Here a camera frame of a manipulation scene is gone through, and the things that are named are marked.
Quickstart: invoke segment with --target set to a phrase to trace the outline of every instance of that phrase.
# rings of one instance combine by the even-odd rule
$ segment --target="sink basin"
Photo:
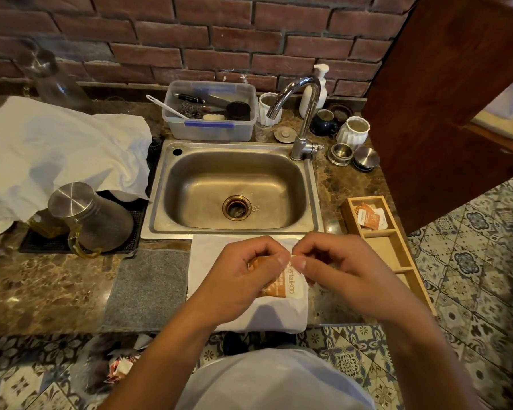
[[[301,237],[322,231],[312,161],[291,161],[290,149],[287,144],[165,142],[141,237]]]

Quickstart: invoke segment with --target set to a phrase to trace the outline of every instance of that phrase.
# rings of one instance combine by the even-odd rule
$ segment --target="white pump bottle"
[[[325,74],[329,71],[329,66],[326,64],[316,64],[314,65],[314,69],[319,70],[319,81],[321,82],[321,94],[319,96],[319,100],[317,101],[317,106],[315,110],[318,111],[325,104],[325,99],[327,98],[327,89],[325,89]],[[304,93],[302,94],[302,99],[300,101],[300,106],[298,107],[298,111],[300,112],[301,117],[306,116],[306,112],[308,111],[308,103],[310,103],[310,96],[312,95],[312,87],[306,86],[304,89]]]

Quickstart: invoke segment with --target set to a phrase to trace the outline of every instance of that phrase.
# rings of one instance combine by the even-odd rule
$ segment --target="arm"
[[[250,273],[255,256],[272,255]],[[100,410],[173,409],[209,335],[238,318],[290,258],[271,237],[228,244],[198,290],[152,341]]]
[[[365,241],[310,233],[293,254],[300,273],[382,322],[408,410],[482,408],[434,317]]]

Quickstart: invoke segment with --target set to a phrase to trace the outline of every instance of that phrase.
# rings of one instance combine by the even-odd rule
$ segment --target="pitcher handle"
[[[82,249],[82,246],[80,246],[80,242],[78,241],[78,238],[80,237],[80,231],[82,230],[81,226],[78,226],[76,230],[71,230],[70,234],[68,235],[68,247],[72,251],[72,253],[75,253],[76,255],[80,256],[82,259],[94,259],[98,257],[101,254],[101,249],[98,249],[94,252],[87,253]]]

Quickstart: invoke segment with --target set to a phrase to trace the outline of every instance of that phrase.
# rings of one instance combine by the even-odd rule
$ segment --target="gray felt pad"
[[[189,252],[147,249],[123,259],[101,331],[161,330],[186,300],[189,260]]]

